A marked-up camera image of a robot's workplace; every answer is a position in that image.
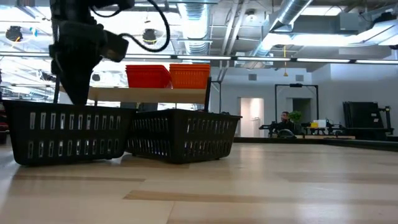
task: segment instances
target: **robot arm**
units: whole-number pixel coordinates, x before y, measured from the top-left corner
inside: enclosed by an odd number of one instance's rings
[[[117,35],[106,31],[91,16],[90,10],[94,11],[94,7],[117,4],[119,9],[113,15],[102,17],[115,16],[134,7],[134,0],[50,0],[54,39],[54,44],[49,47],[53,58],[51,71],[59,76],[73,104],[86,104],[91,73],[103,58],[114,62],[124,59],[129,42],[123,37],[132,38],[140,47],[151,52],[160,52],[168,46],[169,24],[156,3],[148,1],[158,10],[166,26],[166,43],[159,49],[148,49],[130,34]]]

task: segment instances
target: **air vent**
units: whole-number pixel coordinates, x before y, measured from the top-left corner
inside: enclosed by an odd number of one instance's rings
[[[304,82],[304,75],[296,75],[296,82]]]
[[[257,74],[249,74],[249,81],[257,81]]]

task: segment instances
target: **ceiling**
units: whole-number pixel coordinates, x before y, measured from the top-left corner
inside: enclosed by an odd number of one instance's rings
[[[37,7],[34,10],[24,10],[24,7],[10,6],[10,0],[0,0],[0,52],[48,52],[48,46],[53,42],[52,28],[51,28],[51,13],[48,6],[45,6],[44,0],[36,1]],[[234,19],[233,30],[239,29],[238,38],[234,42],[231,55],[236,52],[250,52],[262,40],[262,25],[266,19],[266,15],[272,14],[279,9],[281,0],[258,0],[249,1],[247,9],[254,10],[254,17],[248,19],[245,17],[242,24],[238,25],[238,17],[242,4],[238,6],[238,11],[235,18],[230,18],[231,8],[236,0],[221,0],[218,4],[210,4],[210,22],[207,40],[210,44],[210,55],[221,54],[223,48],[224,37],[227,32],[227,25],[230,19]],[[320,15],[320,16],[334,16],[349,8],[351,11],[372,10],[384,7],[389,4],[396,3],[396,0],[367,0],[366,6],[364,1],[338,1],[338,0],[314,0],[311,5],[304,10],[302,15]],[[136,8],[143,2],[136,1]],[[150,12],[142,7],[139,11],[123,11],[119,15],[105,19],[98,16],[94,18],[104,25],[105,29],[119,33],[129,33],[142,40],[142,33],[144,29],[153,28],[159,31],[164,31],[163,22],[157,12]],[[101,10],[101,14],[108,15],[112,11]],[[178,13],[175,4],[170,3],[170,11],[165,13],[170,24],[172,40],[169,46],[162,52],[162,54],[185,54],[185,44],[183,38],[182,19]],[[14,43],[6,39],[5,33],[10,26],[21,26],[23,33],[23,40],[20,43]],[[161,38],[156,45],[151,47],[160,47],[164,42]],[[364,54],[363,52],[372,52],[372,56]],[[349,57],[355,56],[358,58],[369,57],[387,57],[391,51],[386,46],[369,46],[367,48],[361,47],[311,47],[302,45],[286,45],[285,50],[282,47],[273,47],[271,53],[276,57]],[[134,42],[130,42],[129,54],[147,54]],[[50,60],[39,58],[16,58],[0,56],[0,68],[2,70],[3,83],[23,83],[30,85],[44,84],[53,85],[52,82],[43,81],[39,78],[37,71],[43,70],[50,73]],[[126,85],[126,75],[124,73],[125,64],[132,64],[137,62],[122,62],[113,63],[109,61],[101,62],[96,68],[95,73],[101,75],[101,81],[92,83],[92,85]],[[311,63],[291,63],[288,67],[307,68],[313,70],[319,64]],[[276,69],[284,67],[284,63],[274,63],[273,67]]]

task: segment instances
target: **fluorescent light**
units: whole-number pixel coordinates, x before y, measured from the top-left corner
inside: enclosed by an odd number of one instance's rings
[[[298,58],[298,62],[348,63],[348,59]]]
[[[49,57],[49,53],[32,52],[0,52],[0,57]]]
[[[238,57],[237,60],[259,61],[259,62],[288,62],[290,58],[277,57]]]
[[[125,58],[142,58],[142,59],[170,59],[170,55],[126,55]]]
[[[398,65],[398,60],[357,60],[355,63]]]
[[[186,60],[231,60],[231,57],[226,56],[194,56],[194,55],[182,55],[177,56],[178,59]]]

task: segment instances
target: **doorway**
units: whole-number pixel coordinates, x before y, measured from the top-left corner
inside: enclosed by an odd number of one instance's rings
[[[241,116],[240,136],[245,138],[263,138],[264,132],[259,127],[264,122],[264,99],[240,98]]]
[[[310,98],[293,98],[293,110],[302,113],[301,123],[312,121],[311,101]]]

